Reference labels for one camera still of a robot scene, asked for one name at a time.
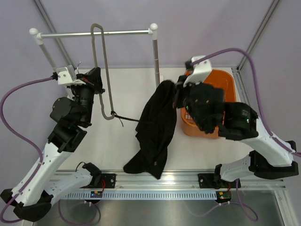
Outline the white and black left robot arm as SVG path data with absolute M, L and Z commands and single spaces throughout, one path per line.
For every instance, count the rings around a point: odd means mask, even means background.
M 64 67 L 54 72 L 51 79 L 64 85 L 72 97 L 61 97 L 54 102 L 50 118 L 56 126 L 44 149 L 38 149 L 39 158 L 17 186 L 3 190 L 0 195 L 7 207 L 14 208 L 18 221 L 39 221 L 55 203 L 72 191 L 104 185 L 101 170 L 90 162 L 69 177 L 50 182 L 61 164 L 84 139 L 86 128 L 91 126 L 94 96 L 104 91 L 101 69 L 95 67 L 82 74 L 72 67 Z

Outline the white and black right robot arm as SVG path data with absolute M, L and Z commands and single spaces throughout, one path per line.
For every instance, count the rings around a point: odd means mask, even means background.
M 215 188 L 254 175 L 262 179 L 281 179 L 297 176 L 297 154 L 293 142 L 284 142 L 268 132 L 257 112 L 248 104 L 226 102 L 224 91 L 207 83 L 189 82 L 181 75 L 175 85 L 175 108 L 185 108 L 197 128 L 205 134 L 217 129 L 227 140 L 248 145 L 252 151 L 244 158 L 215 166 L 207 183 Z

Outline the black shorts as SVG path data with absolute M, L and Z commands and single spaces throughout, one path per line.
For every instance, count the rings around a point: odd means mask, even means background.
M 146 103 L 135 128 L 140 150 L 123 167 L 125 173 L 147 172 L 156 179 L 161 178 L 177 122 L 173 107 L 175 93 L 175 83 L 163 81 Z

